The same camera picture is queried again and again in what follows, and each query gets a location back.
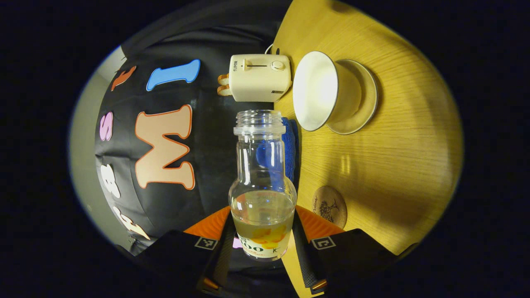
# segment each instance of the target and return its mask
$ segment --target cork coaster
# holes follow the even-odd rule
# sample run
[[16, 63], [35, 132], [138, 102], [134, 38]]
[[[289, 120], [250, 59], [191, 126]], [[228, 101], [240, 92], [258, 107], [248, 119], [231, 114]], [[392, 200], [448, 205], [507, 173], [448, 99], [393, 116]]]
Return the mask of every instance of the cork coaster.
[[313, 213], [324, 217], [341, 229], [346, 226], [348, 210], [342, 195], [331, 186], [323, 186], [313, 196]]

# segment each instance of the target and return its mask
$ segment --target black strap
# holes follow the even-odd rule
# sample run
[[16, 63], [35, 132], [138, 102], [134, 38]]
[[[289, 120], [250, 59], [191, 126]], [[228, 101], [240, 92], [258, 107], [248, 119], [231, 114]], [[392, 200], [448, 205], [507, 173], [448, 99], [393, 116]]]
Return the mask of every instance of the black strap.
[[290, 0], [201, 0], [176, 10], [127, 39], [121, 49], [131, 57], [168, 37], [224, 25], [281, 22]]

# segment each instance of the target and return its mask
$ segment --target bottle neck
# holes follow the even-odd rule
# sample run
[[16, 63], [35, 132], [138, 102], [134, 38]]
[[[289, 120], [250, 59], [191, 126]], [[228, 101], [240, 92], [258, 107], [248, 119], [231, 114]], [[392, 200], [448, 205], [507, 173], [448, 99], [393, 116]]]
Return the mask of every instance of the bottle neck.
[[285, 145], [281, 134], [240, 135], [237, 142], [237, 176], [245, 185], [285, 177]]

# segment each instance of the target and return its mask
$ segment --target saucer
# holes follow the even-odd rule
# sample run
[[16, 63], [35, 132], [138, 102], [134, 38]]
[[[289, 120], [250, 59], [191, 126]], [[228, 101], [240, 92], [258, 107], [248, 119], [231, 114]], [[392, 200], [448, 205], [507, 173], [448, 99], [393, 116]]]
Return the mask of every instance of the saucer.
[[359, 80], [361, 101], [359, 109], [351, 117], [326, 125], [334, 133], [349, 135], [363, 128], [375, 114], [378, 99], [377, 84], [371, 72], [361, 63], [350, 59], [337, 60], [336, 63], [352, 71]]

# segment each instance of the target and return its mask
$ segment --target bottle label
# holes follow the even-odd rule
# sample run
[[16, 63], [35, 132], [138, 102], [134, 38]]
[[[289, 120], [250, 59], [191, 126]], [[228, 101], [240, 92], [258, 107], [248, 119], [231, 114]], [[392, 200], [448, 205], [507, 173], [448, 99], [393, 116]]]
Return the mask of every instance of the bottle label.
[[247, 237], [239, 233], [237, 235], [243, 249], [249, 255], [257, 258], [273, 258], [280, 256], [287, 249], [290, 229], [287, 231], [287, 225], [280, 224], [273, 228], [256, 227]]

